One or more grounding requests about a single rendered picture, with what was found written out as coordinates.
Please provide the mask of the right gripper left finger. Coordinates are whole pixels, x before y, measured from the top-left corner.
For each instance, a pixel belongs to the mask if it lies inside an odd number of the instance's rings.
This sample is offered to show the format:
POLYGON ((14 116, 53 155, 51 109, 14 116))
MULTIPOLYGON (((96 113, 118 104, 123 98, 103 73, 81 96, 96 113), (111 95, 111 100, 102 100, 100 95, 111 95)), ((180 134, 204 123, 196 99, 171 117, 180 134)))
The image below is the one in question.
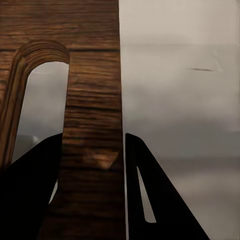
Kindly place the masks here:
POLYGON ((0 240, 37 240, 59 176, 63 134, 0 172, 0 240))

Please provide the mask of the cutting board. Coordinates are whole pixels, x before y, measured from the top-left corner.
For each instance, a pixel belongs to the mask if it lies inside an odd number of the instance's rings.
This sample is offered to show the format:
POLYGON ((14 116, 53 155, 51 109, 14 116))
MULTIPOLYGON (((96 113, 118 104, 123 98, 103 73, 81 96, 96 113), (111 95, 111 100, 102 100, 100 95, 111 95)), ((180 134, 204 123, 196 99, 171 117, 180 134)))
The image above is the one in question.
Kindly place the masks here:
POLYGON ((0 173, 29 74, 69 64, 57 190, 36 240, 126 240, 119 0, 0 0, 0 173))

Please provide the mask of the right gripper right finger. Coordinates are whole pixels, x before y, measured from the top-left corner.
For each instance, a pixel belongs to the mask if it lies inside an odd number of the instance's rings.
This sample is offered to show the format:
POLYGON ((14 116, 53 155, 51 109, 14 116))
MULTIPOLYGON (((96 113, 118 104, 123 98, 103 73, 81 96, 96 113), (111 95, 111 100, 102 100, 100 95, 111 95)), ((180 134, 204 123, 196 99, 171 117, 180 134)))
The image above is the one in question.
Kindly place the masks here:
POLYGON ((145 142, 125 134, 129 240, 210 240, 145 142), (145 220, 137 167, 156 223, 145 220))

